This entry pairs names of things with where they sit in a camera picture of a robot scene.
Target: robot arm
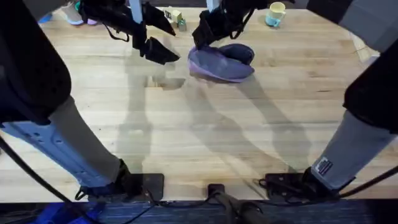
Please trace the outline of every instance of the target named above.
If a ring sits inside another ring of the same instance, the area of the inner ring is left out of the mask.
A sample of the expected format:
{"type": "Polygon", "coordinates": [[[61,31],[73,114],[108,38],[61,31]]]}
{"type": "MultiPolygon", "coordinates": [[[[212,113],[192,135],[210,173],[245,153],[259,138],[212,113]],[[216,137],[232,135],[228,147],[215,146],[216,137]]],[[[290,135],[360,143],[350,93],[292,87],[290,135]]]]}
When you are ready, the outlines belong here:
{"type": "MultiPolygon", "coordinates": [[[[222,0],[217,4],[217,0],[207,0],[208,10],[200,14],[200,25],[192,34],[197,48],[227,36],[233,39],[232,32],[239,35],[253,10],[264,9],[271,2],[222,0]]],[[[269,198],[282,201],[338,193],[398,133],[398,106],[394,103],[398,71],[392,63],[398,52],[398,2],[296,0],[295,4],[348,29],[382,55],[347,89],[347,112],[315,163],[304,174],[266,175],[263,186],[269,198]],[[289,192],[285,186],[295,190],[289,192]]]]}

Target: mug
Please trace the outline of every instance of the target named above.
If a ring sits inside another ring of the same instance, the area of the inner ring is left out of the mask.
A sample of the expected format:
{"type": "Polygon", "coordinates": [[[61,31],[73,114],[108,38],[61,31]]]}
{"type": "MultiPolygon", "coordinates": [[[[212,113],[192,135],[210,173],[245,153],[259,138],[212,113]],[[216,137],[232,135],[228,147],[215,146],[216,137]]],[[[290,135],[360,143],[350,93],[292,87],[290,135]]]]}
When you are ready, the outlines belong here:
{"type": "Polygon", "coordinates": [[[274,2],[269,6],[266,16],[266,24],[272,27],[278,27],[281,20],[286,15],[286,6],[281,2],[274,2]]]}

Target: black cable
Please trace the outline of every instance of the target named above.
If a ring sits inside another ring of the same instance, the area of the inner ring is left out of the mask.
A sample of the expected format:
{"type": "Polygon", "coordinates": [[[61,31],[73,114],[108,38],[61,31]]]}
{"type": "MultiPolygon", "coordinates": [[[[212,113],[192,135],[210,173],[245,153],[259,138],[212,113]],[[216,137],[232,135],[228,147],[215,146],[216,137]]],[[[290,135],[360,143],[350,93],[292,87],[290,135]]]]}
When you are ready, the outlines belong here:
{"type": "Polygon", "coordinates": [[[154,200],[154,197],[150,191],[145,190],[145,189],[144,189],[144,191],[145,191],[145,195],[149,198],[149,201],[151,202],[151,204],[157,205],[160,207],[164,207],[164,208],[196,208],[196,207],[200,207],[200,206],[207,204],[210,199],[212,199],[213,197],[215,197],[218,194],[217,192],[215,192],[215,193],[209,195],[206,198],[206,200],[204,200],[202,202],[191,203],[189,205],[173,205],[173,203],[156,201],[156,200],[154,200]]]}
{"type": "Polygon", "coordinates": [[[9,222],[3,223],[3,224],[13,224],[13,223],[15,224],[15,223],[21,223],[22,221],[24,223],[25,222],[31,222],[31,221],[33,221],[36,218],[37,218],[37,216],[29,216],[29,217],[25,217],[25,218],[20,218],[18,220],[9,221],[9,222]]]}
{"type": "Polygon", "coordinates": [[[316,204],[325,203],[325,202],[336,202],[340,199],[352,196],[358,192],[366,190],[366,189],[372,187],[373,185],[376,185],[376,184],[380,183],[381,181],[383,181],[389,177],[392,177],[393,175],[395,175],[397,173],[398,173],[398,166],[395,166],[395,167],[391,168],[390,170],[388,170],[387,172],[369,180],[368,182],[361,184],[360,186],[358,186],[346,193],[343,193],[341,195],[336,195],[334,197],[321,198],[321,199],[313,200],[313,201],[309,201],[309,202],[290,202],[290,203],[274,203],[274,202],[268,202],[268,201],[258,201],[258,202],[263,203],[265,205],[272,205],[272,206],[277,206],[277,207],[298,207],[298,206],[306,206],[306,205],[316,205],[316,204]]]}
{"type": "MultiPolygon", "coordinates": [[[[32,168],[29,167],[25,163],[24,160],[22,160],[15,152],[12,150],[12,148],[5,142],[5,140],[0,136],[0,148],[3,149],[3,151],[23,170],[25,171],[31,178],[33,178],[37,183],[39,183],[42,187],[47,189],[49,192],[54,194],[56,197],[61,199],[63,202],[65,202],[68,206],[70,206],[74,212],[76,212],[79,216],[83,217],[85,220],[87,220],[90,223],[94,224],[102,224],[101,222],[98,222],[91,217],[89,217],[85,212],[81,211],[71,200],[69,200],[66,196],[64,196],[61,192],[59,192],[57,189],[52,187],[48,182],[46,182],[41,176],[39,176],[32,168]]],[[[135,216],[134,218],[124,222],[123,224],[128,224],[132,223],[134,220],[138,219],[140,216],[148,212],[150,209],[154,208],[155,205],[152,205],[151,207],[145,209],[143,212],[135,216]]]]}
{"type": "MultiPolygon", "coordinates": [[[[77,208],[72,201],[70,201],[66,196],[64,196],[62,193],[60,193],[57,189],[53,188],[49,183],[47,183],[41,176],[39,176],[32,168],[30,168],[15,152],[12,150],[12,148],[3,140],[3,138],[0,136],[0,148],[3,149],[4,152],[8,154],[8,156],[22,169],[24,170],[28,175],[30,175],[36,182],[38,182],[41,186],[46,188],[49,192],[53,193],[56,197],[64,201],[67,205],[71,206],[71,208],[80,216],[82,216],[84,219],[91,223],[95,224],[102,224],[96,220],[93,220],[91,217],[89,217],[85,212],[82,212],[79,208],[77,208]]],[[[274,203],[274,202],[268,202],[268,201],[257,201],[259,203],[263,203],[266,205],[272,205],[276,207],[298,207],[298,206],[306,206],[306,205],[315,205],[319,203],[324,203],[324,202],[335,202],[339,199],[345,198],[352,196],[360,191],[363,191],[365,189],[368,189],[369,187],[378,184],[379,182],[385,180],[386,178],[389,178],[393,175],[398,173],[398,166],[395,166],[394,168],[390,169],[389,171],[381,174],[378,177],[373,178],[372,180],[356,187],[353,190],[350,190],[349,192],[346,192],[341,195],[337,195],[336,197],[328,197],[328,198],[321,198],[319,200],[314,200],[314,201],[309,201],[309,202],[292,202],[292,203],[274,203]]],[[[142,213],[138,214],[136,217],[132,218],[131,220],[123,223],[123,224],[128,224],[139,218],[141,215],[144,213],[148,212],[150,209],[155,207],[156,205],[161,206],[161,207],[166,207],[166,208],[195,208],[202,206],[210,199],[212,199],[216,194],[210,195],[206,200],[198,203],[193,203],[190,205],[172,205],[167,202],[157,202],[153,199],[152,194],[149,191],[146,191],[147,196],[150,199],[150,202],[152,203],[152,206],[145,209],[142,213]]]]}

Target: gray padding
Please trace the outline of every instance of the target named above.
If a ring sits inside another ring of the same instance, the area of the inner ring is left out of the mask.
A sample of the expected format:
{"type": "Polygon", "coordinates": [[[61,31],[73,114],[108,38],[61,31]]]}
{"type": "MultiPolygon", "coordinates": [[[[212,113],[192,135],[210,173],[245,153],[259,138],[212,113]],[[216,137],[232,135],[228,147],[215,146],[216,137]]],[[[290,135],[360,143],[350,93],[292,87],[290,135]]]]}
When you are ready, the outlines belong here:
{"type": "Polygon", "coordinates": [[[25,5],[36,20],[41,19],[48,13],[65,5],[67,2],[69,2],[69,0],[24,0],[25,5]]]}
{"type": "Polygon", "coordinates": [[[82,186],[104,187],[116,180],[119,159],[106,150],[83,121],[72,97],[50,120],[51,124],[45,126],[30,121],[3,123],[3,130],[36,147],[75,176],[82,186]]]}
{"type": "Polygon", "coordinates": [[[384,52],[398,39],[398,1],[354,0],[339,25],[384,52]]]}
{"type": "Polygon", "coordinates": [[[346,111],[325,151],[312,165],[312,174],[328,188],[339,189],[395,137],[388,130],[370,126],[346,111]]]}

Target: small bottle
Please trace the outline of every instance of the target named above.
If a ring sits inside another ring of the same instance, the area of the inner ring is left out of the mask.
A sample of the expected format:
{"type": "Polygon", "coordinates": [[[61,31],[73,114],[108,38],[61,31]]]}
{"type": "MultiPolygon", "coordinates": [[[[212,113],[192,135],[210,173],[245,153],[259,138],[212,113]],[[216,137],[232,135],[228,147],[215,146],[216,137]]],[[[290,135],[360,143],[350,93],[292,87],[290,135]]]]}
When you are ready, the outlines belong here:
{"type": "Polygon", "coordinates": [[[187,22],[185,21],[185,19],[181,19],[178,22],[178,28],[180,29],[181,32],[187,31],[187,22]]]}

